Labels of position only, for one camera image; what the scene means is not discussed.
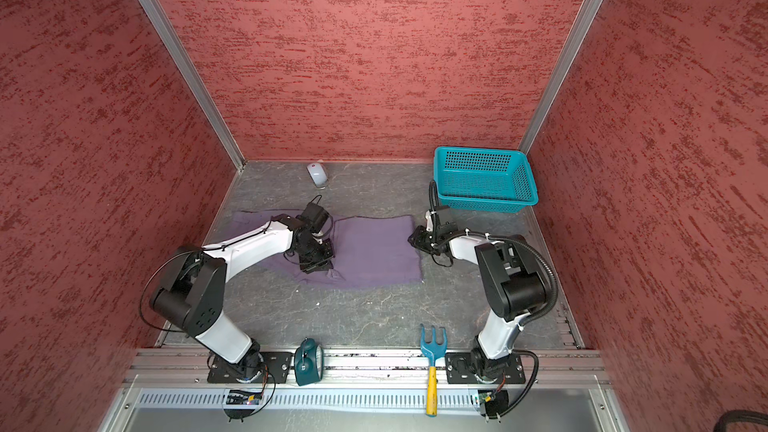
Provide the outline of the purple trousers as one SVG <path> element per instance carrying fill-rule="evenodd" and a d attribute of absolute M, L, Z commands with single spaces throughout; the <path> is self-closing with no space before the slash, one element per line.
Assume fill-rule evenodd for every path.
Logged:
<path fill-rule="evenodd" d="M 333 268 L 306 274 L 293 258 L 277 254 L 256 265 L 299 283 L 333 289 L 363 289 L 422 280 L 421 257 L 407 241 L 414 231 L 411 216 L 336 219 L 330 240 Z"/>

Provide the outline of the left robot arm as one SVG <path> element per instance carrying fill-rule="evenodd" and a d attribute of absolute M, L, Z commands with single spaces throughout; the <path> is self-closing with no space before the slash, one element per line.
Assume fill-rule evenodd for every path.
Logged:
<path fill-rule="evenodd" d="M 214 362 L 240 383 L 267 378 L 258 342 L 223 311 L 227 283 L 272 256 L 292 255 L 302 272 L 332 267 L 330 238 L 324 232 L 327 213 L 311 218 L 279 214 L 264 225 L 219 243 L 185 245 L 154 274 L 149 308 L 178 331 L 206 347 Z"/>

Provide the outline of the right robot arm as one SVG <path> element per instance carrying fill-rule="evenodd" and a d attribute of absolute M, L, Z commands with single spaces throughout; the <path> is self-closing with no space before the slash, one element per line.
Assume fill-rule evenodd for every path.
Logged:
<path fill-rule="evenodd" d="M 443 235 L 417 227 L 408 237 L 415 249 L 451 262 L 478 267 L 490 312 L 469 352 L 467 368 L 477 380 L 493 383 L 519 355 L 514 343 L 527 326 L 557 304 L 557 277 L 543 255 L 520 236 L 497 236 L 465 229 Z"/>

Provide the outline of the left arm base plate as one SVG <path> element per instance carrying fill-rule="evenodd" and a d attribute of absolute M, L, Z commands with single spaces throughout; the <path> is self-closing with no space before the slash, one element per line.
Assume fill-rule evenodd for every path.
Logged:
<path fill-rule="evenodd" d="M 237 363 L 230 363 L 211 352 L 207 360 L 207 382 L 255 386 L 272 380 L 283 384 L 287 380 L 292 362 L 293 354 L 290 352 L 249 352 Z"/>

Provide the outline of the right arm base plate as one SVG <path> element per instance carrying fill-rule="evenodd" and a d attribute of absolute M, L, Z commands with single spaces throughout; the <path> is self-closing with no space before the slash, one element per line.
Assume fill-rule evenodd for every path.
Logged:
<path fill-rule="evenodd" d="M 470 352 L 448 352 L 445 357 L 449 384 L 505 384 L 526 382 L 521 357 L 510 354 L 500 359 L 487 359 L 480 349 Z"/>

